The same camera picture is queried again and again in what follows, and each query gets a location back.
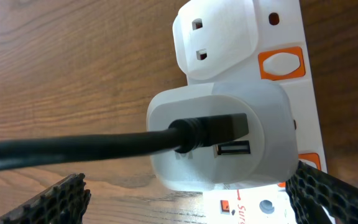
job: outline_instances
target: black cord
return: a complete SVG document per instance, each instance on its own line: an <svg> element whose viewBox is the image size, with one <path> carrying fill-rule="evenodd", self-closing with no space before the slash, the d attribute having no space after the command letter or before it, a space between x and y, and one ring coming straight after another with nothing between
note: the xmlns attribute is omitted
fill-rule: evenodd
<svg viewBox="0 0 358 224"><path fill-rule="evenodd" d="M170 150L186 153L246 134L246 115L229 114L179 119L168 129L156 132L1 141L0 170L145 156Z"/></svg>

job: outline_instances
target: wooden surface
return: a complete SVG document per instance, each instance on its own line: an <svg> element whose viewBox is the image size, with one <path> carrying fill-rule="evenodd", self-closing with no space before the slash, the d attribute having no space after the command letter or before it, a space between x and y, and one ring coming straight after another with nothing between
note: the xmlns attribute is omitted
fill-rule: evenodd
<svg viewBox="0 0 358 224"><path fill-rule="evenodd" d="M172 22L182 1L0 0L0 139L145 131L157 93L186 85ZM302 1L329 173L358 187L358 1ZM206 223L149 158L0 172L0 215L86 174L85 223Z"/></svg>

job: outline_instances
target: wood grain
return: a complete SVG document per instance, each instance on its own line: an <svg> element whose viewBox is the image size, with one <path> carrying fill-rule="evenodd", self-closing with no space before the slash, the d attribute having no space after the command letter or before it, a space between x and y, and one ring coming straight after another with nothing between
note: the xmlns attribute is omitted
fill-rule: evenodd
<svg viewBox="0 0 358 224"><path fill-rule="evenodd" d="M186 85L172 22L181 1L0 0L0 140L145 131L157 93ZM358 0L302 1L329 173L358 187ZM71 173L85 223L206 223L149 158L0 172L0 215Z"/></svg>

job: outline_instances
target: socket hole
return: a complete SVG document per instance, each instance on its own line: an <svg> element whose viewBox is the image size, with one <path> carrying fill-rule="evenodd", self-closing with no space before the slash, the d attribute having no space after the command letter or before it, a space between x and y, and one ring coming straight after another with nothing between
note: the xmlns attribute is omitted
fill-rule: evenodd
<svg viewBox="0 0 358 224"><path fill-rule="evenodd" d="M280 22L280 16L278 16L276 12L272 12L270 15L268 15L268 22L270 25L275 26Z"/></svg>
<svg viewBox="0 0 358 224"><path fill-rule="evenodd" d="M197 59L198 60L204 60L206 59L207 55L206 55L206 49L203 50L197 50Z"/></svg>
<svg viewBox="0 0 358 224"><path fill-rule="evenodd" d="M193 24L193 30L203 28L203 20L202 19L195 19L192 24Z"/></svg>

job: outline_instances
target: round hole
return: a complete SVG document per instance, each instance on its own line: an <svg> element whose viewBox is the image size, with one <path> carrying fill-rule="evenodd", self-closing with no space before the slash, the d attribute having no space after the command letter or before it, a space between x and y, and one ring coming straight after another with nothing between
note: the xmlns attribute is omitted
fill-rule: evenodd
<svg viewBox="0 0 358 224"><path fill-rule="evenodd" d="M274 212L273 203L269 200L263 200L259 203L259 208L265 214L272 214Z"/></svg>
<svg viewBox="0 0 358 224"><path fill-rule="evenodd" d="M280 16L278 16L276 12L272 12L270 15L268 15L268 22L270 25L275 26L280 22Z"/></svg>

